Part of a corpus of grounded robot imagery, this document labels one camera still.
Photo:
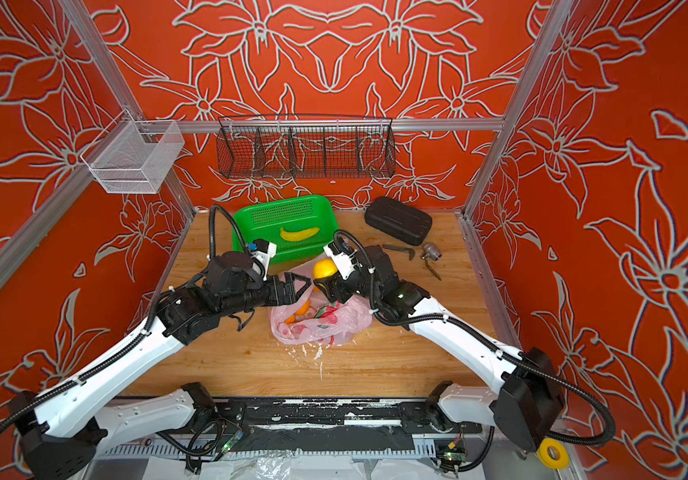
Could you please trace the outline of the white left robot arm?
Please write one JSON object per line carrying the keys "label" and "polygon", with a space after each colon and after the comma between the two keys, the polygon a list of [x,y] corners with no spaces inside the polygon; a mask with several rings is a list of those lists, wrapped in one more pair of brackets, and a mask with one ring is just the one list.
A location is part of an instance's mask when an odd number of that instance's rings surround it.
{"label": "white left robot arm", "polygon": [[38,394],[18,395],[0,423],[0,437],[16,430],[34,478],[69,479],[98,453],[181,429],[214,410],[200,383],[117,410],[108,404],[153,366],[217,328],[222,318],[292,305],[310,287],[309,278],[294,273],[229,271],[215,281],[198,273],[162,294],[141,325],[78,373]]}

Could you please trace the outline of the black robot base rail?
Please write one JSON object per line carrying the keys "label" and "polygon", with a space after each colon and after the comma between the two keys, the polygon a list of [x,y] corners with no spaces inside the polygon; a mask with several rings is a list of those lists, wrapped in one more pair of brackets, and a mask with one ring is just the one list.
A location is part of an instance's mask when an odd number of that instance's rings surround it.
{"label": "black robot base rail", "polygon": [[217,397],[215,407],[220,425],[194,446],[216,435],[223,445],[241,431],[230,459],[270,453],[424,459],[454,440],[472,447],[484,435],[477,424],[441,419],[423,398]]}

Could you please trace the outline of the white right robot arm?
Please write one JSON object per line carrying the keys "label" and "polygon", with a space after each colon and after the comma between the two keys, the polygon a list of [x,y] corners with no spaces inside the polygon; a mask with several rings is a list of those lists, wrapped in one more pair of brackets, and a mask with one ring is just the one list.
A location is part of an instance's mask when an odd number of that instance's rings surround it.
{"label": "white right robot arm", "polygon": [[[345,302],[363,297],[382,324],[405,328],[440,346],[482,379],[487,399],[450,383],[436,400],[441,414],[454,423],[489,425],[517,447],[536,451],[545,439],[583,446],[603,446],[616,433],[609,408],[595,395],[560,378],[549,357],[537,348],[524,352],[458,318],[419,285],[399,278],[379,246],[351,248],[337,239],[324,248],[314,267],[314,283],[325,296]],[[554,424],[565,409],[565,395],[587,402],[602,429],[589,436],[558,432]]]}

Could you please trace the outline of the pink translucent plastic bag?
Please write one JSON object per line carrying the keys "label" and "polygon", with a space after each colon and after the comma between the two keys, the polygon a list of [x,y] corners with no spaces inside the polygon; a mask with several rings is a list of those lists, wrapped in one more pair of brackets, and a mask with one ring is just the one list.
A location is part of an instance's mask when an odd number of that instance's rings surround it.
{"label": "pink translucent plastic bag", "polygon": [[[294,321],[293,314],[307,300],[311,310],[304,320]],[[355,294],[346,303],[329,302],[313,283],[295,304],[275,306],[268,313],[270,331],[285,345],[320,343],[342,345],[366,330],[373,317],[368,301]]]}

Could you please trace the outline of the yellow lemon fruit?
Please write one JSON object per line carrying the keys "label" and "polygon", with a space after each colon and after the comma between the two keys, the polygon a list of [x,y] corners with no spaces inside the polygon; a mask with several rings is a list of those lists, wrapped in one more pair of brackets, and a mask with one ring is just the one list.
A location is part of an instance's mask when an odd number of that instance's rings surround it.
{"label": "yellow lemon fruit", "polygon": [[313,279],[321,280],[334,276],[339,271],[335,262],[330,258],[324,258],[313,266]]}

